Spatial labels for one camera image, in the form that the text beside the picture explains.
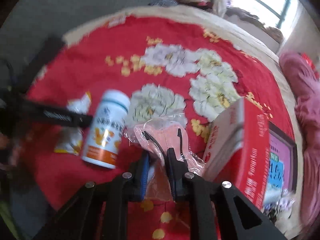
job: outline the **window frame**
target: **window frame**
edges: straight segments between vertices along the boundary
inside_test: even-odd
[[[277,16],[279,18],[279,22],[276,25],[276,28],[281,29],[281,25],[285,20],[285,17],[287,15],[291,0],[285,0],[284,6],[283,6],[282,11],[281,11],[281,14],[278,14],[275,10],[273,10],[270,6],[268,6],[263,1],[261,1],[261,0],[255,0],[255,1],[258,2],[259,4],[261,4],[263,7],[268,9],[270,12],[272,12],[275,16]]]

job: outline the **red box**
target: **red box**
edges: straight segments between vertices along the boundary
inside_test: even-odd
[[[237,100],[213,121],[203,160],[204,179],[230,181],[260,209],[269,170],[265,114],[247,99]]]

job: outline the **white flower print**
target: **white flower print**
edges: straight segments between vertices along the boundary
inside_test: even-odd
[[[146,84],[141,91],[132,93],[125,124],[127,127],[132,127],[162,115],[176,114],[185,107],[183,96],[175,94],[166,87]]]
[[[215,74],[224,82],[238,82],[238,78],[229,63],[223,62],[221,57],[213,50],[199,49],[201,53],[198,65],[200,73],[205,76]]]
[[[196,73],[200,67],[195,63],[200,57],[197,51],[184,49],[181,45],[164,45],[146,48],[141,60],[146,65],[165,66],[167,73],[176,77],[184,77],[187,73]]]
[[[189,95],[195,100],[195,112],[212,122],[231,103],[240,98],[231,82],[223,82],[213,73],[190,79]]]

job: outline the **metal screw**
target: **metal screw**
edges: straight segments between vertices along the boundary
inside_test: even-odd
[[[187,179],[192,179],[195,175],[192,173],[192,172],[186,172],[184,174],[184,176],[187,178]]]
[[[94,182],[93,181],[88,181],[84,186],[86,188],[92,188],[92,187],[94,187]]]
[[[124,177],[125,179],[130,179],[132,177],[132,174],[130,172],[125,172],[124,174],[122,174],[122,177]]]
[[[224,181],[222,182],[222,186],[225,188],[231,188],[232,184],[230,181]]]

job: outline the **black cable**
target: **black cable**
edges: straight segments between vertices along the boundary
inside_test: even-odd
[[[14,87],[17,84],[17,78],[14,75],[14,71],[11,63],[6,58],[2,58],[2,57],[0,57],[0,63],[7,66],[9,70],[10,86]]]
[[[146,138],[146,140],[151,140],[153,141],[153,143],[158,147],[158,149],[160,150],[160,152],[162,153],[163,156],[164,155],[164,150],[161,148],[160,144],[156,141],[156,139],[154,139],[147,131],[144,131],[143,136]]]
[[[187,168],[189,169],[188,162],[187,162],[186,157],[184,156],[183,151],[182,151],[182,133],[181,133],[181,129],[180,128],[178,129],[177,136],[180,138],[180,155],[181,155],[184,163],[187,165]]]

